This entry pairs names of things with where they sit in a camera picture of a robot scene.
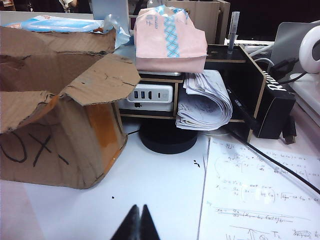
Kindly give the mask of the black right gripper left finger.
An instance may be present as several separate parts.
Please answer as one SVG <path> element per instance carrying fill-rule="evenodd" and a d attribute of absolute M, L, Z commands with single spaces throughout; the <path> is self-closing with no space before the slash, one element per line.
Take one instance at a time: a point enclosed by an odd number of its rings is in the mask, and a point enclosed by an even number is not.
<path fill-rule="evenodd" d="M 111 240 L 139 240 L 140 239 L 140 212 L 135 204 L 131 207 Z"/>

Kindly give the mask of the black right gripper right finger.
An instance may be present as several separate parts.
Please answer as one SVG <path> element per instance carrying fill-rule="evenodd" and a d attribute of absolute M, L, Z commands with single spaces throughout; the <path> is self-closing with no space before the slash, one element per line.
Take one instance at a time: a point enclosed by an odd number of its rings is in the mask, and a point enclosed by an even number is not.
<path fill-rule="evenodd" d="M 140 218 L 140 239 L 160 240 L 159 234 L 146 204 L 143 206 Z"/>

